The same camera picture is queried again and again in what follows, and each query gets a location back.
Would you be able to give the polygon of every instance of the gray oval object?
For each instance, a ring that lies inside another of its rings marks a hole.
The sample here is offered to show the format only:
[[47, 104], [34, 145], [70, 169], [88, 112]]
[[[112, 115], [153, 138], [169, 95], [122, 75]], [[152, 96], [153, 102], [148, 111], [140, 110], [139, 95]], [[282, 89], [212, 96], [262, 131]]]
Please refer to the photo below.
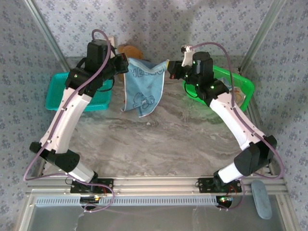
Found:
[[251, 190], [259, 216], [262, 219], [271, 219], [270, 199], [265, 184], [260, 180], [254, 180], [251, 183]]

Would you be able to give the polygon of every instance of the floral wallpaper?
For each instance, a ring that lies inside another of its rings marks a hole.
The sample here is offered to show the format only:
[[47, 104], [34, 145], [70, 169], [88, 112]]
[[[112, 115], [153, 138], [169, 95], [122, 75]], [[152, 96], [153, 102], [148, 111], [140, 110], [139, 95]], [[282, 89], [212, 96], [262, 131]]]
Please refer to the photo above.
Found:
[[285, 181], [308, 231], [308, 2], [288, 0], [245, 76], [268, 134], [278, 140]]
[[45, 94], [61, 67], [22, 0], [0, 1], [0, 31], [0, 230], [11, 231], [25, 196], [29, 146], [49, 126]]
[[[215, 41], [228, 48], [237, 67], [272, 0], [36, 0], [67, 57], [85, 56], [90, 33], [99, 28], [139, 48], [145, 59], [181, 58], [180, 46]], [[218, 66], [223, 52], [207, 51]]]

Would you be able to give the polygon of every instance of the blue towel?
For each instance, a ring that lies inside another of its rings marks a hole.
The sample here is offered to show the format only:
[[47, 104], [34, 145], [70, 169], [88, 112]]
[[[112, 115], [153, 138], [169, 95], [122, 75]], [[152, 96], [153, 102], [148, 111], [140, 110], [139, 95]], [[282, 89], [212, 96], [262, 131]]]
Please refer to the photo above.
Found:
[[125, 105], [122, 111], [137, 109], [139, 117], [147, 116], [162, 98], [168, 61], [155, 65], [129, 58], [128, 62], [128, 72], [124, 74]]

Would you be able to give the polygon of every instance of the stuffed toy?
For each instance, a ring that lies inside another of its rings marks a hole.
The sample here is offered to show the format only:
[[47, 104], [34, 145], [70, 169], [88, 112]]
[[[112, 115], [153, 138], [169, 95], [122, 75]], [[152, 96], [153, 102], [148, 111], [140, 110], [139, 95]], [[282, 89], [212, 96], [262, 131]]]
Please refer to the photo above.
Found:
[[[119, 45], [117, 51], [118, 53], [124, 53], [128, 58], [143, 59], [143, 53], [131, 45]], [[119, 78], [121, 81], [124, 81], [123, 74], [119, 74]]]

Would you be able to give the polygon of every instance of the marble surface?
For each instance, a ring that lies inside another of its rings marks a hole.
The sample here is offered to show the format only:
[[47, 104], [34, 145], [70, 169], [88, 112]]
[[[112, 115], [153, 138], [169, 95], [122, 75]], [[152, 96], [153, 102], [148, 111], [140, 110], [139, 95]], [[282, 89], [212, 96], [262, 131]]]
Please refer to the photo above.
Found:
[[[124, 85], [116, 82], [108, 110], [84, 112], [70, 141], [99, 176], [212, 175], [240, 152], [223, 121], [188, 98], [179, 80], [166, 77], [149, 116], [121, 112], [123, 104]], [[44, 174], [57, 171], [46, 164]]]

